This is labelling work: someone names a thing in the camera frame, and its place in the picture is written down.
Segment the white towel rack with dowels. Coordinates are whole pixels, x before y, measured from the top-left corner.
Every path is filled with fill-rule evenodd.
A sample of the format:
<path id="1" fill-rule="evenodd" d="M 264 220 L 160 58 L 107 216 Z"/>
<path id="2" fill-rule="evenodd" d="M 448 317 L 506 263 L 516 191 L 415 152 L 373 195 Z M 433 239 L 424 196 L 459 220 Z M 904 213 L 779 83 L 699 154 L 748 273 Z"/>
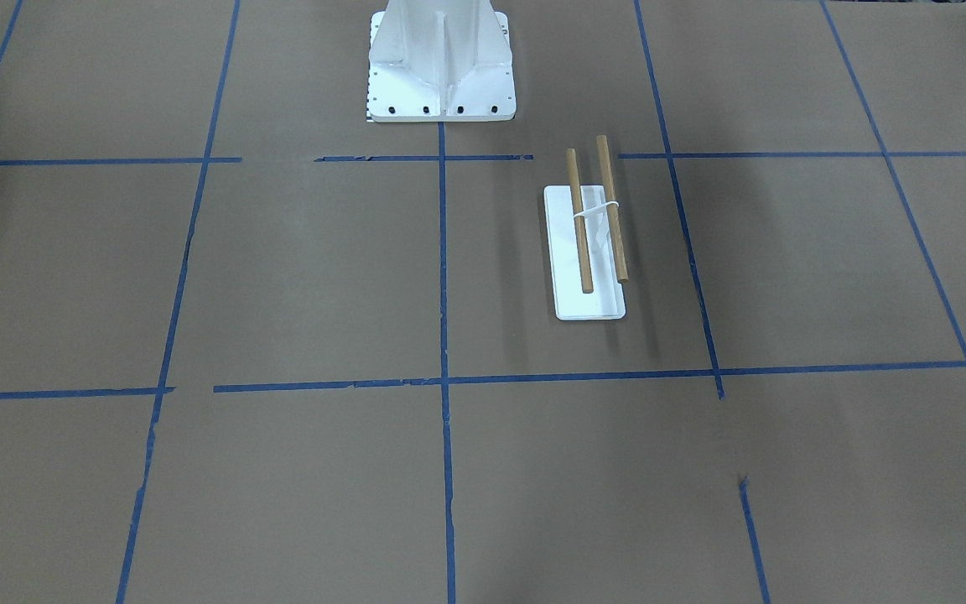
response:
<path id="1" fill-rule="evenodd" d="M 561 321 L 621 320 L 630 274 L 621 229 L 613 157 L 605 134 L 595 138 L 601 183 L 586 185 L 567 149 L 569 183 L 544 188 L 553 313 Z"/>

